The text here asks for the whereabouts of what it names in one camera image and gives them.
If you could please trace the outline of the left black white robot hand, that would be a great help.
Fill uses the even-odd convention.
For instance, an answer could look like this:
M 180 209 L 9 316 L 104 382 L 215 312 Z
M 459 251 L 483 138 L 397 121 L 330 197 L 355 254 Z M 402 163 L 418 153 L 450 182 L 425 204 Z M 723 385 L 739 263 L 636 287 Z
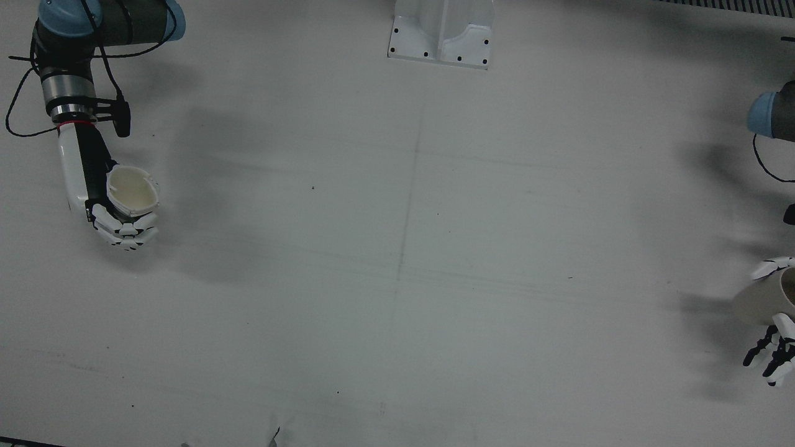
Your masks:
M 793 257 L 761 261 L 752 271 L 752 283 L 743 292 L 740 308 L 748 322 L 766 325 L 766 333 L 747 351 L 744 367 L 755 367 L 761 353 L 771 350 L 763 371 L 770 387 L 783 383 L 793 371 Z

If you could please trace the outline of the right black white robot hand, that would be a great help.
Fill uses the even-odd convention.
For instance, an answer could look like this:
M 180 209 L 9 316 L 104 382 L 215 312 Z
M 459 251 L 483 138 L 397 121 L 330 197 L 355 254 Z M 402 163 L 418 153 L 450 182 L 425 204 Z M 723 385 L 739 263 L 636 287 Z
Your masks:
M 67 121 L 57 133 L 69 209 L 111 246 L 137 251 L 155 240 L 161 201 L 153 176 L 114 160 L 92 122 Z

